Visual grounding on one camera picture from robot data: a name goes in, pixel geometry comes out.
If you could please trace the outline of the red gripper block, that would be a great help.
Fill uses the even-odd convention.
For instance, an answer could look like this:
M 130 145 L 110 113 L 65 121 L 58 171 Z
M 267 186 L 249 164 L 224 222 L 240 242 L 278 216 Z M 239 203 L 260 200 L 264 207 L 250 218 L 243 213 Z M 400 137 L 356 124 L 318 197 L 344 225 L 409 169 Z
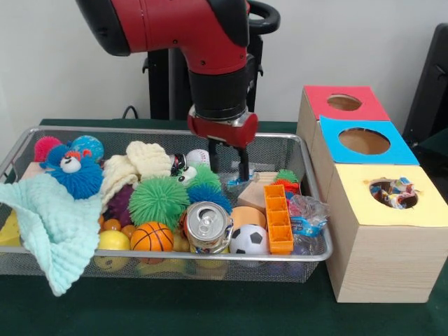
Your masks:
M 258 117 L 247 109 L 234 120 L 212 121 L 207 120 L 195 111 L 192 106 L 188 113 L 188 127 L 190 131 L 208 140 L 210 167 L 213 173 L 219 172 L 219 157 L 217 147 L 222 143 L 239 148 L 239 178 L 246 182 L 249 176 L 249 155 L 246 147 L 255 139 L 258 129 Z

